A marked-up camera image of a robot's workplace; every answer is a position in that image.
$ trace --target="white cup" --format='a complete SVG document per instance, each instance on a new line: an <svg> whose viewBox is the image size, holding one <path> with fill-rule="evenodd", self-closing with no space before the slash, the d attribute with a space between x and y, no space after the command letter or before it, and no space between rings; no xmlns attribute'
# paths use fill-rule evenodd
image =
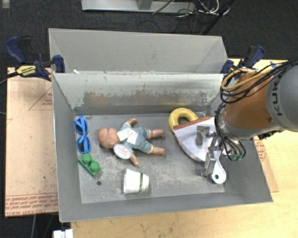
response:
<svg viewBox="0 0 298 238"><path fill-rule="evenodd" d="M126 169L124 178L124 193L141 193L149 188L149 176Z"/></svg>

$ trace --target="green toy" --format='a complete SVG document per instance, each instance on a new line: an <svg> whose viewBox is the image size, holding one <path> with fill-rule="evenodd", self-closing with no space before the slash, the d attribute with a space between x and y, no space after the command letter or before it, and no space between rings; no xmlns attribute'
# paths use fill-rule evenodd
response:
<svg viewBox="0 0 298 238"><path fill-rule="evenodd" d="M83 156L78 159L78 162L93 177L101 171L99 163L93 160L92 156L89 153L83 154Z"/></svg>

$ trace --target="baby doll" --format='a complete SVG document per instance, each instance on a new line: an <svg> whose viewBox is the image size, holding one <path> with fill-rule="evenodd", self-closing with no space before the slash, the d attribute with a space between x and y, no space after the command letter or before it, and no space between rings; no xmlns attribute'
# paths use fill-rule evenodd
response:
<svg viewBox="0 0 298 238"><path fill-rule="evenodd" d="M136 118L131 118L124 123L124 125L120 128L119 131L123 131L128 128L132 128L132 130L137 133L137 139L134 142L130 142L127 138L124 140L120 140L117 133L119 133L114 128L102 128L98 133L98 140L102 147L104 148L114 148L114 146L118 143L125 145L132 152L132 156L130 158L131 162L134 166L138 166L139 163L133 153L133 149L140 150L142 152L148 154L161 154L164 155L164 148L155 147L150 144L147 139L159 137L164 138L164 132L162 129L149 130L146 128L138 127L133 128L132 125L137 121Z"/></svg>

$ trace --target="doll hand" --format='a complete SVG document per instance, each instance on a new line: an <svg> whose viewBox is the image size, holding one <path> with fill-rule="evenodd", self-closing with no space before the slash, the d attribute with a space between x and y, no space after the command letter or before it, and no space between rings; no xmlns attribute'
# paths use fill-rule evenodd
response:
<svg viewBox="0 0 298 238"><path fill-rule="evenodd" d="M134 153L131 153L130 161L134 164L134 166L139 166L139 163Z"/></svg>
<svg viewBox="0 0 298 238"><path fill-rule="evenodd" d="M133 125L136 122L137 122L137 118L131 118L127 121L127 123L129 123L130 125Z"/></svg>

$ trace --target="sticker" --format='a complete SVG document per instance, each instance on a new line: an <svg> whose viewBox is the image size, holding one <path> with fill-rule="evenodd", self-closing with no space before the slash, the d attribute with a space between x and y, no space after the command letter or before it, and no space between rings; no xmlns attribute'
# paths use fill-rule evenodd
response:
<svg viewBox="0 0 298 238"><path fill-rule="evenodd" d="M135 145L136 144L136 140L137 140L137 136L138 136L137 133L135 135L131 135L130 137L128 137L127 142Z"/></svg>
<svg viewBox="0 0 298 238"><path fill-rule="evenodd" d="M123 140L125 140L126 138L129 138L132 135L137 135L137 132L135 132L131 128L123 129L123 130L117 132L117 136L119 137L120 141L123 141Z"/></svg>
<svg viewBox="0 0 298 238"><path fill-rule="evenodd" d="M114 152L121 159L127 160L131 158L131 151L123 144L115 144Z"/></svg>

